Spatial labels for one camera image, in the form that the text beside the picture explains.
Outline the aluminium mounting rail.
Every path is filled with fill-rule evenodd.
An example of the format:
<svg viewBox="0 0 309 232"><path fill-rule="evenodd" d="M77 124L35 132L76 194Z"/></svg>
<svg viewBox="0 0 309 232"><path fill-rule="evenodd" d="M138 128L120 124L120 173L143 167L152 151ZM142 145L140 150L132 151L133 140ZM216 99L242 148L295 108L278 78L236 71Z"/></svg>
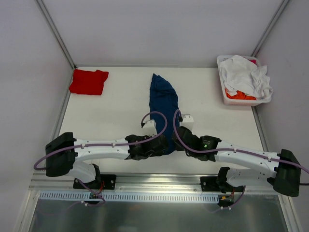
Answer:
<svg viewBox="0 0 309 232"><path fill-rule="evenodd" d="M115 192L207 193L201 190L200 178L213 174L133 174L116 173ZM30 190L73 190L76 181L70 176L47 177L36 171Z"/></svg>

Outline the folded red t shirt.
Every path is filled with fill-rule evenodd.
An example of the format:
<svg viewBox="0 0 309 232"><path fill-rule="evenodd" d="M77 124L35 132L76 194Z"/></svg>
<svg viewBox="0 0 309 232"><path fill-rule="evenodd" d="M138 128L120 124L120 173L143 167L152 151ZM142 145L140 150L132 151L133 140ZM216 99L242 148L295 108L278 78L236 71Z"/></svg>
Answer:
<svg viewBox="0 0 309 232"><path fill-rule="evenodd" d="M71 93L82 95L102 95L104 82L108 79L109 72L101 70L84 71L75 69L73 80L69 87Z"/></svg>

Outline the left aluminium frame post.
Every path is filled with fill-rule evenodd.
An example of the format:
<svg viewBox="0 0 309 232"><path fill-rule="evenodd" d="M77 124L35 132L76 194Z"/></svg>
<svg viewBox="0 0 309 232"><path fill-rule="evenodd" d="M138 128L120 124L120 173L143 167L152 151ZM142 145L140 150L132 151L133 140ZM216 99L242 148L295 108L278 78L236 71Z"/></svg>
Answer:
<svg viewBox="0 0 309 232"><path fill-rule="evenodd" d="M72 68L72 69L75 69L76 68L76 64L74 63L73 59L72 59L72 56L70 55L70 52L68 51L57 27L56 27L56 24L54 23L54 20L51 16L51 14L49 13L49 10L46 6L46 4L44 3L43 0L35 0L40 12L42 13L49 29L51 30L57 44L59 45L60 47L60 50L62 51L66 61L68 62L69 66Z"/></svg>

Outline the aluminium frame post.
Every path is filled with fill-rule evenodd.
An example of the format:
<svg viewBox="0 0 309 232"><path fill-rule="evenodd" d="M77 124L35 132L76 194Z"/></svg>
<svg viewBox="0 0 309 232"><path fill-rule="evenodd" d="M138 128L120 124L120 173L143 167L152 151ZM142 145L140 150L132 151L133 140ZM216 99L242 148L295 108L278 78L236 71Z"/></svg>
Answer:
<svg viewBox="0 0 309 232"><path fill-rule="evenodd" d="M72 59L72 56L70 55L70 52L68 51L57 27L56 27L56 24L54 23L54 20L51 16L51 14L49 13L49 10L46 6L46 4L44 3L43 0L35 0L40 12L42 13L49 29L51 30L57 44L59 45L60 47L60 50L62 51L66 61L68 62L69 66L72 68L72 69L75 69L76 68L76 64L74 63L73 59Z"/></svg>
<svg viewBox="0 0 309 232"><path fill-rule="evenodd" d="M280 20L282 14L287 9L288 5L290 4L291 0L282 0L276 9L274 15L272 16L271 20L269 21L268 25L266 26L264 32L262 33L260 39L258 40L254 50L251 53L252 57L256 57L260 50L262 49L263 45L267 41L268 37L270 36L272 30Z"/></svg>

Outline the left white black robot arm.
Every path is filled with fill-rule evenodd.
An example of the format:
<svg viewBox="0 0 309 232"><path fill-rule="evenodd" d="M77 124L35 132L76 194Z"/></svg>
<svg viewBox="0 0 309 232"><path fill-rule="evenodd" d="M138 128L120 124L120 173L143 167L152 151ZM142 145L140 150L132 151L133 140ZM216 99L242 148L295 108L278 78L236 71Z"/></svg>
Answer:
<svg viewBox="0 0 309 232"><path fill-rule="evenodd" d="M164 155L168 147L162 134L153 138L129 135L111 142L99 142L76 139L72 132L65 132L45 147L48 156L45 174L47 177L74 177L75 189L100 189L107 182L101 177L99 166L88 164L88 160L145 160Z"/></svg>

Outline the orange t shirt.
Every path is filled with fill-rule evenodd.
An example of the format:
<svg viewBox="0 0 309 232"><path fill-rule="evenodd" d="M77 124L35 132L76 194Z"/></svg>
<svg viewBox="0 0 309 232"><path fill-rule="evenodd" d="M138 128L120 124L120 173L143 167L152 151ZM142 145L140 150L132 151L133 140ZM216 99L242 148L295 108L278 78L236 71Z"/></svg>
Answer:
<svg viewBox="0 0 309 232"><path fill-rule="evenodd" d="M229 91L227 88L225 88L225 94L229 99L235 99L235 100L248 100L248 101L255 101L256 97L246 95L244 92L236 91L232 92Z"/></svg>

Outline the blue mickey t shirt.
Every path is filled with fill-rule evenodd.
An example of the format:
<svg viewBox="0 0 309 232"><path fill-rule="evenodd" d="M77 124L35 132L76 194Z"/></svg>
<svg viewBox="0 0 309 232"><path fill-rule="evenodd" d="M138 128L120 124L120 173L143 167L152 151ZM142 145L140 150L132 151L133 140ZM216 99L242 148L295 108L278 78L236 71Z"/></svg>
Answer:
<svg viewBox="0 0 309 232"><path fill-rule="evenodd" d="M178 108L178 95L170 84L169 81L165 80L160 75L153 74L150 84L150 99L149 99L150 111L161 112L167 119L164 121L163 117L159 114L151 114L150 119L156 122L156 130L162 131L165 125L166 130L163 135L168 141L168 148L166 154L169 155L175 150L175 143L172 140L173 135L173 116Z"/></svg>

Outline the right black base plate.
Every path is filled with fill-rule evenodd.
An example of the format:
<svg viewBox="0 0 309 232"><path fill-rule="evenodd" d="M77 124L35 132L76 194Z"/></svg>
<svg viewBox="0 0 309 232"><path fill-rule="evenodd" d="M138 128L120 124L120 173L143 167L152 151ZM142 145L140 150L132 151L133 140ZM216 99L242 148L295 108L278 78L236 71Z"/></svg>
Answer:
<svg viewBox="0 0 309 232"><path fill-rule="evenodd" d="M226 193L228 191L228 189L219 186L216 176L202 176L200 178L200 185L203 192Z"/></svg>

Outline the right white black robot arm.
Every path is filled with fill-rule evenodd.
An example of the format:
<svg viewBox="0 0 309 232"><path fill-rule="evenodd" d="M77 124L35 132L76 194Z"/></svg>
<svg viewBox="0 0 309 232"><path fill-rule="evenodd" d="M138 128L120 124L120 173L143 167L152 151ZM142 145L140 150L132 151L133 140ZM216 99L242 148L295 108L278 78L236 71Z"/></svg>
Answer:
<svg viewBox="0 0 309 232"><path fill-rule="evenodd" d="M301 168L290 150L282 149L280 153L246 150L216 137L197 137L184 126L174 130L172 140L189 157L242 167L220 168L216 186L221 192L231 187L259 186L272 187L277 193L290 197L299 195Z"/></svg>

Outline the right aluminium frame post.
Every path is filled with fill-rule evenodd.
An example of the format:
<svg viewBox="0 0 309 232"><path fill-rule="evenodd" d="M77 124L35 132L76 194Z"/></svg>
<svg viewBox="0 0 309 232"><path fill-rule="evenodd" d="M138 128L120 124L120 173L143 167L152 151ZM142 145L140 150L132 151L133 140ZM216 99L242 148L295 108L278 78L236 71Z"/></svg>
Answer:
<svg viewBox="0 0 309 232"><path fill-rule="evenodd" d="M274 15L272 16L271 20L269 21L268 25L266 26L264 32L262 33L260 39L258 40L254 50L251 53L252 57L256 57L260 50L262 49L263 45L267 41L268 37L270 36L272 30L280 20L282 14L287 9L288 5L290 4L291 0L282 0L276 9Z"/></svg>

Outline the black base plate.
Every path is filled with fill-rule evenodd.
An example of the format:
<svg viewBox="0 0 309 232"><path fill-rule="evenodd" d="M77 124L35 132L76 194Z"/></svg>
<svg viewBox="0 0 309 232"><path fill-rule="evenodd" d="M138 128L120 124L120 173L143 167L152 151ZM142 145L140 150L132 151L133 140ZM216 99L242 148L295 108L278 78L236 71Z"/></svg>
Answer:
<svg viewBox="0 0 309 232"><path fill-rule="evenodd" d="M96 174L95 180L84 183L91 190L114 190L116 184L115 174Z"/></svg>
<svg viewBox="0 0 309 232"><path fill-rule="evenodd" d="M219 186L216 176L202 176L200 178L200 185L203 192L226 193L228 191L228 189Z"/></svg>

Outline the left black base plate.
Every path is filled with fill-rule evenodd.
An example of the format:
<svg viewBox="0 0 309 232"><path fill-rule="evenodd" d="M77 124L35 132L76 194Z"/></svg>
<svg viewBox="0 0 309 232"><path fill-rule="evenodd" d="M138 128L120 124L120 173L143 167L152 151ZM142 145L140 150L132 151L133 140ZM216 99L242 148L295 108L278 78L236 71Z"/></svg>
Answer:
<svg viewBox="0 0 309 232"><path fill-rule="evenodd" d="M115 174L96 174L95 180L84 183L91 190L114 190L116 184Z"/></svg>

